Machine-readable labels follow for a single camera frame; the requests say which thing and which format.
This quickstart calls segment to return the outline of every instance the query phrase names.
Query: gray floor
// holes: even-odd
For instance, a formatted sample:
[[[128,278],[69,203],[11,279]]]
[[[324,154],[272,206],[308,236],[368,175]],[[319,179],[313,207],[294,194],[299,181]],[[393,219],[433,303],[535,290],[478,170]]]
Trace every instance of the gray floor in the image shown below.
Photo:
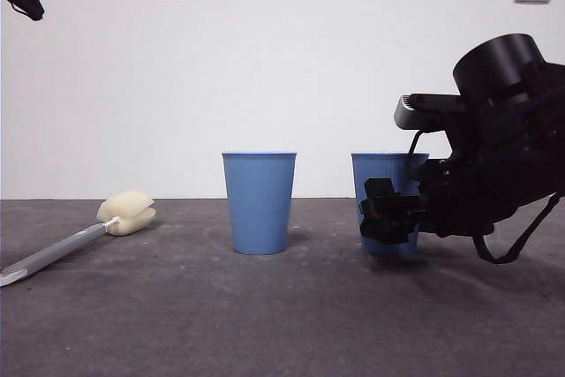
[[[86,227],[98,204],[3,202],[3,264]],[[376,260],[354,200],[294,200],[289,249],[272,256],[231,251],[225,200],[156,207],[148,230],[2,289],[2,376],[565,375],[564,207],[509,266],[427,234],[413,260]]]

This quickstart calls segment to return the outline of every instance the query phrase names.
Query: black camera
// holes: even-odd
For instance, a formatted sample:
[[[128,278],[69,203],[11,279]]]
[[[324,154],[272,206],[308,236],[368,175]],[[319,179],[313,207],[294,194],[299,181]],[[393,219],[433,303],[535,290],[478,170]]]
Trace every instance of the black camera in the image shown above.
[[[565,66],[547,63],[527,34],[507,34],[467,53],[453,76],[457,94],[402,96],[396,124],[423,133],[444,131],[452,148],[410,178],[419,196],[401,196],[387,178],[365,182],[365,237],[384,244],[420,230],[472,237],[481,258],[515,260],[527,238],[562,196],[565,182]],[[532,225],[500,258],[486,248],[493,224],[534,200],[553,195]]]

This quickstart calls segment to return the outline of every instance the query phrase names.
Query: gray handle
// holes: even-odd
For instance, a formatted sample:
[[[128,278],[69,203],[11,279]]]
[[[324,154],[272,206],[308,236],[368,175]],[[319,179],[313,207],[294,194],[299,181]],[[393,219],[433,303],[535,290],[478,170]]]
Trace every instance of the gray handle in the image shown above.
[[[23,260],[19,260],[14,265],[3,269],[2,274],[8,275],[9,273],[15,273],[21,269],[26,269],[26,275],[31,275],[40,269],[47,267],[56,260],[63,258],[66,254],[79,249],[88,242],[92,242],[105,233],[106,226],[104,224],[91,225],[87,229],[64,238],[54,245],[46,247],[42,251],[29,255]]]

